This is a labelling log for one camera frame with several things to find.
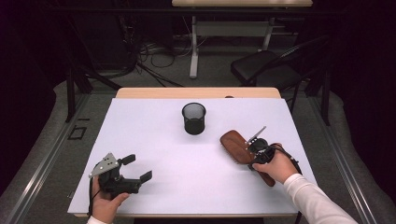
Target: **dark background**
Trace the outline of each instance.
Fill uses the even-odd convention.
[[[171,0],[149,1],[151,5],[134,2],[137,7],[171,7]],[[332,36],[328,52],[333,64],[332,91],[344,101],[354,147],[377,184],[395,202],[396,20],[392,15],[396,6],[379,0],[316,0],[314,7],[344,10],[346,15],[341,20],[305,20],[297,42],[322,34]],[[44,127],[55,102],[52,89],[65,80],[69,63],[35,1],[2,1],[0,10],[2,193]],[[139,34],[172,46],[177,19],[141,17],[140,21]],[[58,28],[74,57],[94,67],[84,41],[67,27]],[[116,37],[108,44],[118,42]]]

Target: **wooden table edge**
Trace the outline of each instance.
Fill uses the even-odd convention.
[[[199,99],[199,98],[276,98],[280,93],[272,87],[189,87],[189,88],[121,88],[118,99]]]

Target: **table leg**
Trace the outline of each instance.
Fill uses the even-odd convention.
[[[198,48],[197,48],[197,27],[196,27],[196,17],[192,17],[192,56],[191,56],[191,68],[190,68],[190,78],[197,78],[198,70]]]
[[[271,34],[274,27],[275,18],[271,18],[268,21],[268,27],[265,29],[265,39],[264,43],[262,44],[262,50],[268,50],[268,45],[270,44]]]

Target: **white table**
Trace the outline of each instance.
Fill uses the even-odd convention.
[[[173,0],[174,7],[311,7],[312,0]],[[190,78],[198,75],[198,35],[264,36],[262,49],[268,49],[274,18],[269,21],[200,21],[192,16],[192,56]]]
[[[195,92],[207,89],[202,97]],[[280,142],[294,156],[304,176],[316,179],[304,153],[289,109],[274,88],[137,88],[120,90],[113,99],[98,134],[68,213],[86,216],[88,175],[108,152],[116,159],[130,154],[136,161],[122,166],[125,178],[138,178],[152,170],[153,177],[136,195],[122,203],[119,216],[128,217],[274,217],[295,216],[296,208],[276,183],[268,187],[256,172],[236,164],[219,138],[237,130],[249,139],[259,136]],[[174,90],[177,99],[171,99]],[[190,92],[191,98],[180,97]],[[251,91],[253,98],[247,98]],[[145,92],[141,98],[134,93]],[[269,97],[261,98],[258,93]],[[227,95],[241,98],[223,98]],[[190,102],[205,106],[205,130],[199,135],[184,131],[181,108]]]

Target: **gray carpet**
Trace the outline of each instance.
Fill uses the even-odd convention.
[[[197,79],[189,79],[190,57],[177,57],[173,63],[166,68],[155,68],[148,58],[144,64],[151,67],[162,75],[171,78],[184,86],[237,86],[237,80],[230,73],[230,62],[246,54],[254,52],[262,44],[257,39],[219,39],[206,40],[200,47],[199,75]],[[273,41],[273,48],[285,46],[283,41],[288,38],[279,37],[278,41]],[[153,58],[154,64],[161,62],[168,64],[171,62],[169,56],[159,54]],[[115,82],[125,87],[159,87],[157,81],[147,73],[139,72],[136,69],[124,77],[113,79]],[[81,105],[72,128],[79,131],[71,134],[70,130],[64,134],[64,141],[59,147],[59,154],[55,158],[55,163],[50,167],[50,172],[45,176],[45,182],[37,193],[32,204],[22,214],[22,223],[85,223],[87,218],[74,217],[66,213],[70,199],[67,195],[76,189],[81,174],[85,167],[92,145],[98,134],[102,121],[106,115],[110,100],[115,92],[109,87],[92,80],[95,91],[88,96],[80,96]],[[9,185],[6,192],[0,198],[0,223],[5,223],[8,216],[12,214],[12,209],[28,186],[29,181],[34,176],[42,160],[54,148],[56,138],[62,132],[64,120],[66,118],[65,85],[62,83],[55,88],[57,92],[57,103],[52,111],[46,127],[32,149],[32,152],[25,161],[14,180]],[[289,92],[282,95],[286,98]],[[293,119],[299,135],[302,139],[306,154],[319,186],[350,215],[359,221],[361,219],[356,204],[354,204],[339,167],[333,158],[332,149],[329,146],[327,136],[325,136],[320,126],[320,120],[314,116],[315,108],[311,104],[312,98],[307,99],[300,94]],[[350,142],[347,123],[345,121],[342,101],[332,94],[330,119],[332,132],[343,151],[345,152],[348,164],[353,175],[360,183],[363,194],[367,199],[377,223],[396,223],[396,209],[394,204],[386,194],[376,185],[370,173],[365,168],[357,156],[353,145]],[[86,128],[82,139],[67,140],[67,138],[78,138],[78,132]],[[292,223],[294,217],[288,218],[265,218],[265,223]],[[132,223],[129,218],[117,218],[115,223]]]

